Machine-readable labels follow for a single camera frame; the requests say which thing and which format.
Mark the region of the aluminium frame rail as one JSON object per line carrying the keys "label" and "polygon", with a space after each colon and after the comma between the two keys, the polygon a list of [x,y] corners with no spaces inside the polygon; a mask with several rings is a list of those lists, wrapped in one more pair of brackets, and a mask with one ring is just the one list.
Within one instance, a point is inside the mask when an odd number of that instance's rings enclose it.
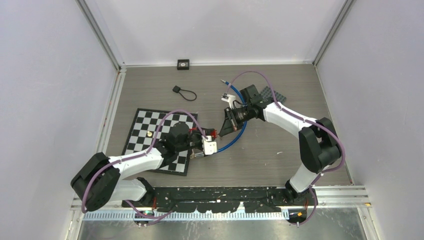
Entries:
{"label": "aluminium frame rail", "polygon": [[[213,213],[208,210],[205,213],[199,211],[191,213],[173,212],[167,215],[164,221],[237,221],[237,220],[289,220],[291,214],[287,209],[277,212],[253,212],[247,213],[245,210],[235,212]],[[148,221],[148,218],[141,217],[134,210],[98,210],[86,213],[82,219],[84,221]]]}

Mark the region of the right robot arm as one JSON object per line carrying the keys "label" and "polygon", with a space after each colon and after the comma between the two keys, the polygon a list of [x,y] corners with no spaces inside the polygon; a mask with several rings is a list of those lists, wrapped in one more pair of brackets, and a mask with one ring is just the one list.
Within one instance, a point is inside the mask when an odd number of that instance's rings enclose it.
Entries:
{"label": "right robot arm", "polygon": [[309,187],[329,166],[340,159],[342,147],[330,119],[308,118],[285,106],[273,97],[263,97],[255,85],[240,91],[244,103],[224,93],[221,100],[228,103],[219,136],[223,137],[243,128],[251,119],[274,124],[298,139],[301,165],[285,184],[282,198],[291,205],[299,205]]}

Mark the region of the red cable padlock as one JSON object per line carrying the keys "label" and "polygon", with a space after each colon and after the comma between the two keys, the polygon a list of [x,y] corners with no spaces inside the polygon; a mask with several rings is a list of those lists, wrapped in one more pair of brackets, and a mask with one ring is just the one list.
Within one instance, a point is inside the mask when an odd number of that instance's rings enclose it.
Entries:
{"label": "red cable padlock", "polygon": [[[217,131],[214,128],[202,128],[206,136],[212,136],[214,139],[217,137]],[[190,128],[190,133],[200,134],[198,128]]]}

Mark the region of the black white chessboard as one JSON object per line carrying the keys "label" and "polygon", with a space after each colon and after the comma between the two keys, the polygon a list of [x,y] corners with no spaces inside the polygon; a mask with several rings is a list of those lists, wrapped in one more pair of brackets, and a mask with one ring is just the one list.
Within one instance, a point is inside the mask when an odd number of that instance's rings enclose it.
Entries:
{"label": "black white chessboard", "polygon": [[[128,155],[146,150],[152,142],[153,135],[156,132],[157,124],[160,123],[162,118],[167,113],[168,112],[165,110],[138,108],[132,121],[132,125],[129,129],[122,154]],[[173,113],[164,121],[163,126],[157,135],[157,138],[163,138],[166,134],[169,133],[170,128],[179,122],[185,123],[189,128],[193,128],[195,126],[193,119],[187,114]],[[147,132],[152,132],[152,137],[148,137]],[[190,153],[188,151],[182,151],[178,154],[176,160],[174,160],[172,163],[162,168],[154,169],[153,172],[186,176],[190,163],[189,155]]]}

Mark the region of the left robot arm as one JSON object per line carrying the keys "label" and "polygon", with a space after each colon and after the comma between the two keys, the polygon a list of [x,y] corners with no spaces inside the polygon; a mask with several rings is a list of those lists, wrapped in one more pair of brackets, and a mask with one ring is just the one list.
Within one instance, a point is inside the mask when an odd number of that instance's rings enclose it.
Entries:
{"label": "left robot arm", "polygon": [[204,154],[214,153],[216,136],[213,128],[189,128],[178,122],[145,150],[121,156],[95,153],[73,177],[70,186],[80,198],[84,213],[94,212],[112,201],[128,200],[148,207],[154,199],[153,187],[144,178],[127,178],[168,166],[180,152],[197,149]]}

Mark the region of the small black square device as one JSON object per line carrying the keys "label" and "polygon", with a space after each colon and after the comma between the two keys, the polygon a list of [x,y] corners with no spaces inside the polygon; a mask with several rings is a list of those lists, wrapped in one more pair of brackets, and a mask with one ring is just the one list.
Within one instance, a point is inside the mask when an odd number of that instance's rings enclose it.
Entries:
{"label": "small black square device", "polygon": [[189,59],[178,59],[176,68],[179,71],[189,70],[190,69],[190,60]]}

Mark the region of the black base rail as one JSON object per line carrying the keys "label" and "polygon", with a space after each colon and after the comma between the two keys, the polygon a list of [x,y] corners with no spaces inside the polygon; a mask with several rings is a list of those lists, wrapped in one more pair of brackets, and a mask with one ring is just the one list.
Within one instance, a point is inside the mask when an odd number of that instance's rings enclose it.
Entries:
{"label": "black base rail", "polygon": [[314,199],[307,190],[300,198],[289,199],[284,187],[155,187],[146,200],[129,201],[136,208],[154,208],[167,213],[234,213],[244,207],[246,213],[276,213],[283,207],[313,206]]}

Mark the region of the blue cable lock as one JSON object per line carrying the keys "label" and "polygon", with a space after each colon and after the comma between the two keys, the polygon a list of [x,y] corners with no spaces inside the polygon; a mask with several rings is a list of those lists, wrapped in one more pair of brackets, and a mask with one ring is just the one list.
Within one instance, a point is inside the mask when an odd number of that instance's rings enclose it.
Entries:
{"label": "blue cable lock", "polygon": [[[226,85],[228,85],[228,86],[230,86],[230,88],[238,95],[238,97],[241,99],[241,102],[242,103],[245,103],[246,101],[244,100],[244,98],[243,98],[243,96],[242,96],[242,94],[240,93],[240,91],[236,88],[236,87],[234,87],[234,86],[232,86],[229,82],[227,82],[227,81],[225,81],[225,80],[221,80],[221,82],[223,82],[224,84],[226,84]],[[219,148],[218,150],[217,150],[217,153],[220,153],[220,152],[223,152],[223,151],[225,151],[225,150],[227,150],[228,148],[230,148],[232,145],[234,145],[240,138],[241,138],[241,136],[243,135],[243,133],[244,133],[244,131],[245,131],[245,129],[246,129],[246,127],[247,127],[247,123],[245,123],[244,125],[243,125],[243,127],[241,128],[241,130],[240,130],[240,132],[238,133],[238,135],[230,142],[230,143],[228,143],[227,145],[225,145],[225,146],[223,146],[223,147],[221,147],[221,148]],[[191,159],[195,159],[195,158],[201,158],[201,157],[204,157],[204,154],[203,153],[201,153],[201,152],[199,152],[199,153],[194,153],[193,151],[192,151],[192,153],[189,155],[189,159],[191,160]]]}

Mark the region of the grey building plate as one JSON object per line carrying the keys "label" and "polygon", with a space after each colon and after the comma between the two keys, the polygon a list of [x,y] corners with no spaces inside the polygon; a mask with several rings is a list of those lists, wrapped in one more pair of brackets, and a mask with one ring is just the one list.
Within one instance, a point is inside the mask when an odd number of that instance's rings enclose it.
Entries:
{"label": "grey building plate", "polygon": [[[271,98],[273,100],[273,94],[271,91],[271,88],[269,86],[264,87],[261,91],[260,94],[262,95],[263,99],[266,100],[268,98]],[[281,104],[284,104],[287,100],[287,98],[282,95],[281,93],[274,91],[274,95],[275,98],[278,102],[280,102]]]}

